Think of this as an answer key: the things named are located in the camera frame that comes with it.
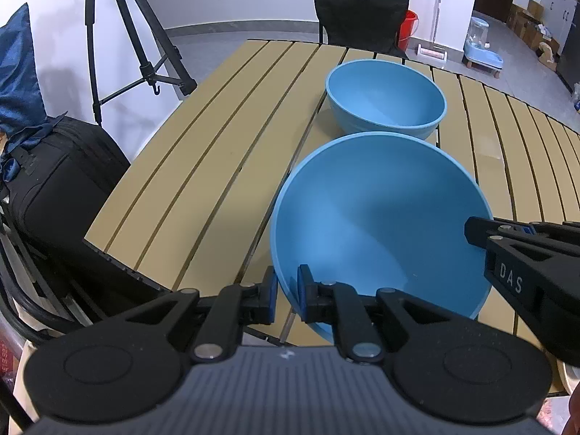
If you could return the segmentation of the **right human hand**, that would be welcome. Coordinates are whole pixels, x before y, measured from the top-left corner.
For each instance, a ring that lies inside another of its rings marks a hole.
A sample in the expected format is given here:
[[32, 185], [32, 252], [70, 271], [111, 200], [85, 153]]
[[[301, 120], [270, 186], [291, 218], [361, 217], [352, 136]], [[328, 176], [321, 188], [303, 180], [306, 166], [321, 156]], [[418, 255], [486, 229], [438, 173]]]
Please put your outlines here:
[[570, 396], [568, 403], [569, 417], [562, 429], [562, 435], [580, 434], [580, 384], [578, 384]]

